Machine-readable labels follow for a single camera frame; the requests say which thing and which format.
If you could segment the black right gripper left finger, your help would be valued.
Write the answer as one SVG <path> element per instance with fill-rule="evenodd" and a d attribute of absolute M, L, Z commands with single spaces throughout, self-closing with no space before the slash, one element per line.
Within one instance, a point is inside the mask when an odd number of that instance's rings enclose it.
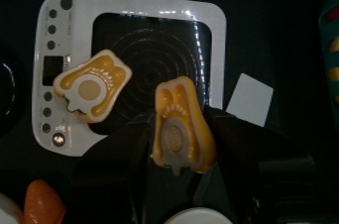
<path fill-rule="evenodd" d="M 141 224 L 152 114 L 136 116 L 77 161 L 70 224 Z"/>

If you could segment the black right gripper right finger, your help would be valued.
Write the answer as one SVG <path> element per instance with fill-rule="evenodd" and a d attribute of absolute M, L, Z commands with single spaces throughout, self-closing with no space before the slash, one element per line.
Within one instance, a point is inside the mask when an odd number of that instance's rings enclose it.
<path fill-rule="evenodd" d="M 204 117 L 237 224 L 298 224 L 316 218 L 313 159 L 294 143 L 225 111 Z"/>

